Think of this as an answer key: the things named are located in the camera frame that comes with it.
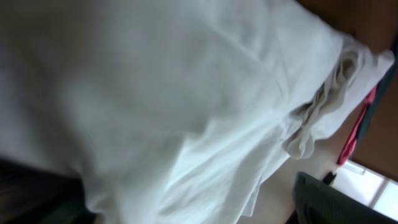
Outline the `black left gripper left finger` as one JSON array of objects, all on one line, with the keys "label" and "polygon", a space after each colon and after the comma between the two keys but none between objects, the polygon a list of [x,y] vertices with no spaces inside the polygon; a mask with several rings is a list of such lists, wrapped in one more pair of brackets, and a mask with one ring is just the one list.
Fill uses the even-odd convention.
[{"label": "black left gripper left finger", "polygon": [[52,177],[1,177],[1,223],[90,224],[80,181]]}]

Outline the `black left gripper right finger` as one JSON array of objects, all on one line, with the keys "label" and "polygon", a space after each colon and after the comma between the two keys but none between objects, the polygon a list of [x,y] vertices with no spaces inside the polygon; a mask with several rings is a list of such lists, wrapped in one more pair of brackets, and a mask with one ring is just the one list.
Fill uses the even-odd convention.
[{"label": "black left gripper right finger", "polygon": [[397,224],[305,172],[298,172],[293,198],[298,224]]}]

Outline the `white t-shirt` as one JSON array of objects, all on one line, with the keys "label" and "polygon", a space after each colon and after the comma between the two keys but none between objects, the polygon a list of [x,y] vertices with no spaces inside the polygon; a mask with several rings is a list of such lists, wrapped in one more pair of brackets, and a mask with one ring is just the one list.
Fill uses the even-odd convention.
[{"label": "white t-shirt", "polygon": [[2,1],[1,160],[95,223],[236,223],[394,63],[396,1]]}]

